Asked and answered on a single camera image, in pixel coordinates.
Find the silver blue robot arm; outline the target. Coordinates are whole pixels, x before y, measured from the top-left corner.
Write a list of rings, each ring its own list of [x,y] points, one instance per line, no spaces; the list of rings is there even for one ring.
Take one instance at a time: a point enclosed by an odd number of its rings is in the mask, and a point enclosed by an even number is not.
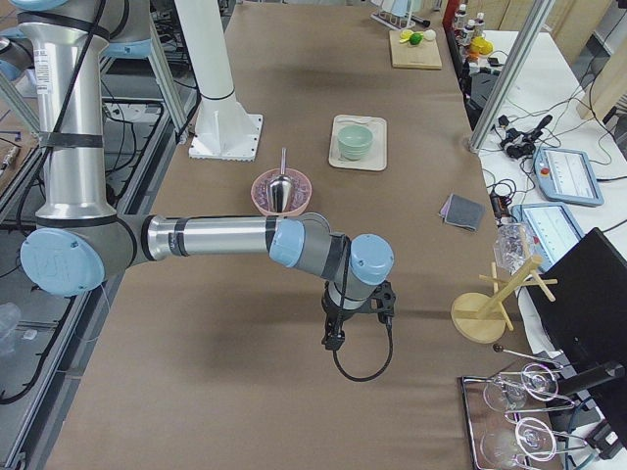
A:
[[[33,49],[44,153],[45,202],[21,247],[26,275],[42,290],[70,297],[127,268],[169,256],[267,253],[322,278],[323,344],[337,351],[356,313],[393,316],[381,237],[331,231],[316,213],[297,217],[123,216],[106,198],[100,58],[148,55],[146,1],[21,1],[18,23]]]

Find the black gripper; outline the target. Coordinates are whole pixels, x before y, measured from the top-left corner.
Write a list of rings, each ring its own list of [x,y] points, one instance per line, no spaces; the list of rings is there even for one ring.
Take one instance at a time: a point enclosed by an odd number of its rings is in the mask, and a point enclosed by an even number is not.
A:
[[[343,346],[345,333],[340,329],[344,321],[358,313],[371,313],[369,302],[356,309],[341,308],[328,293],[323,295],[321,304],[325,313],[325,333],[321,342],[327,351],[339,351]]]

